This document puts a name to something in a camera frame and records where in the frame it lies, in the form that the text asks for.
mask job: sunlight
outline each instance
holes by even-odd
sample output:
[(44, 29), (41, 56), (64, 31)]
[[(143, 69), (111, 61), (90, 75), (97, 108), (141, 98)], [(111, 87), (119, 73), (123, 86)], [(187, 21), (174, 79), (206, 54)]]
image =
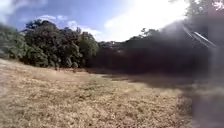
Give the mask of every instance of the sunlight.
[(184, 0), (127, 0), (126, 12), (105, 23), (107, 38), (125, 40), (138, 35), (142, 28), (160, 29), (175, 20), (183, 19), (188, 4)]
[(143, 20), (145, 27), (153, 28), (161, 28), (173, 21), (183, 19), (188, 6), (183, 0), (174, 3), (168, 0), (131, 1), (133, 2), (131, 14), (137, 16), (136, 20)]

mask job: grassy hillside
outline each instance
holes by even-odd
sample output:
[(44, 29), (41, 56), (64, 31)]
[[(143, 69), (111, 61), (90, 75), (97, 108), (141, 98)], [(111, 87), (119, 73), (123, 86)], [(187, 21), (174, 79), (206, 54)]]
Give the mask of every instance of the grassy hillside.
[(0, 60), (0, 70), (3, 128), (191, 127), (191, 100), (183, 96), (188, 86), (177, 87), (167, 78), (115, 78), (5, 60)]

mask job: sky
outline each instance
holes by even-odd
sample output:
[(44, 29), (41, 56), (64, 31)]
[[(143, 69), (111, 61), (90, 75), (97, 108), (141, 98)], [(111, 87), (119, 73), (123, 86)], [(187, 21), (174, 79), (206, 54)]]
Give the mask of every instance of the sky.
[(98, 41), (124, 41), (182, 19), (187, 6), (184, 0), (0, 0), (0, 22), (22, 30), (31, 20), (49, 20), (78, 26)]

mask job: tree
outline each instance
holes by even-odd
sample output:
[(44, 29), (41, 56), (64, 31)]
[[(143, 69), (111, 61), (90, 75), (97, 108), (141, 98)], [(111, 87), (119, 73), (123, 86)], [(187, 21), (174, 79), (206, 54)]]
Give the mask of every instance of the tree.
[(27, 44), (16, 29), (0, 25), (1, 57), (21, 59), (26, 54)]

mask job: tree line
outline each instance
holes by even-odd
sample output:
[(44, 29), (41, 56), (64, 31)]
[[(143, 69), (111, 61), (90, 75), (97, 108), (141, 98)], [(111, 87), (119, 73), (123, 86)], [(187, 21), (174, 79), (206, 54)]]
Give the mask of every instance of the tree line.
[[(207, 11), (205, 1), (191, 0), (188, 18), (180, 22), (206, 37), (208, 23), (202, 21)], [(130, 73), (208, 70), (209, 49), (189, 38), (178, 22), (162, 30), (141, 32), (123, 42), (97, 42), (78, 27), (59, 29), (50, 21), (31, 21), (23, 31), (0, 25), (0, 57), (37, 67), (106, 68)]]

